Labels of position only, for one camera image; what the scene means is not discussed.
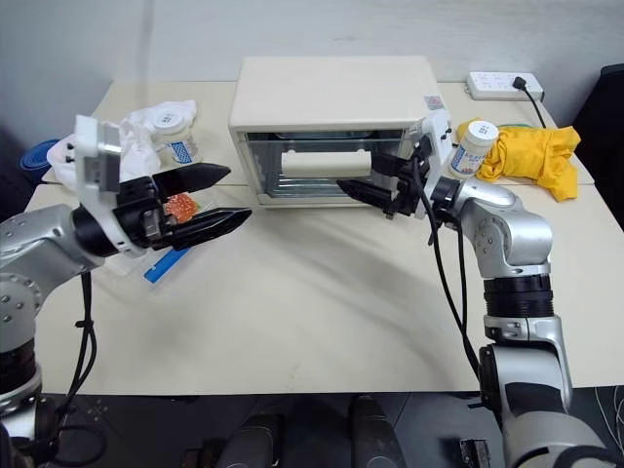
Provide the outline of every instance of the orange object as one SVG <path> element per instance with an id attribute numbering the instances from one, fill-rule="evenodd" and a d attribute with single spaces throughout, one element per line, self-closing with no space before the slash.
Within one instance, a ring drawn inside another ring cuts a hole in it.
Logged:
<path id="1" fill-rule="evenodd" d="M 175 216 L 177 222 L 186 222 L 199 211 L 199 205 L 195 203 L 187 193 L 178 193 L 169 197 L 165 204 L 165 213 Z"/>

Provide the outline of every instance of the yellow cloth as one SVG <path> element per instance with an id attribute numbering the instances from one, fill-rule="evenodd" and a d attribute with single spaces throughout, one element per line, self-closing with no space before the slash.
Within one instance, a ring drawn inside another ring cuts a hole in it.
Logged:
<path id="1" fill-rule="evenodd" d="M 470 122 L 457 128 L 460 139 Z M 498 140 L 479 168 L 478 178 L 494 182 L 501 176 L 530 177 L 548 188 L 558 202 L 576 198 L 576 168 L 569 158 L 581 138 L 573 127 L 500 127 L 498 131 Z"/>

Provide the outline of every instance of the wall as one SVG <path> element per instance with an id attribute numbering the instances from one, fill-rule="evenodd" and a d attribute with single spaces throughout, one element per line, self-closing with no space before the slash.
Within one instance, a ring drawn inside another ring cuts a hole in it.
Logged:
<path id="1" fill-rule="evenodd" d="M 250 55 L 426 55 L 440 81 L 528 70 L 568 124 L 624 61 L 622 31 L 621 0 L 0 0 L 0 130 L 60 137 L 112 80 L 233 80 Z"/>

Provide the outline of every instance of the white bottle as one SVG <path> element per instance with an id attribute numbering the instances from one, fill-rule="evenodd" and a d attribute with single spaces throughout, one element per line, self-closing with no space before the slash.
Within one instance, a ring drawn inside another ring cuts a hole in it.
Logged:
<path id="1" fill-rule="evenodd" d="M 476 174 L 497 138 L 495 125 L 485 120 L 471 122 L 450 160 L 450 173 L 459 178 Z"/>
<path id="2" fill-rule="evenodd" d="M 165 166 L 186 165 L 201 161 L 197 144 L 191 134 L 192 121 L 175 109 L 169 109 L 152 118 L 158 154 Z"/>

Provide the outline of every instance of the blue plastic piece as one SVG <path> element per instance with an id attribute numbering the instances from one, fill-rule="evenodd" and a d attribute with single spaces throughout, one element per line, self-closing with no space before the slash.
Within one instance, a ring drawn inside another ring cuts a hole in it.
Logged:
<path id="1" fill-rule="evenodd" d="M 174 249 L 171 249 L 170 251 L 165 253 L 165 256 L 163 256 L 160 260 L 158 260 L 154 264 L 154 266 L 152 266 L 149 270 L 147 270 L 143 274 L 143 277 L 150 283 L 156 283 L 189 250 L 190 250 L 190 247 L 188 249 L 182 249 L 181 251 L 175 251 Z"/>
<path id="2" fill-rule="evenodd" d="M 50 168 L 47 158 L 48 150 L 58 142 L 58 139 L 42 141 L 26 151 L 19 160 L 19 167 L 36 183 L 41 181 L 43 174 Z"/>

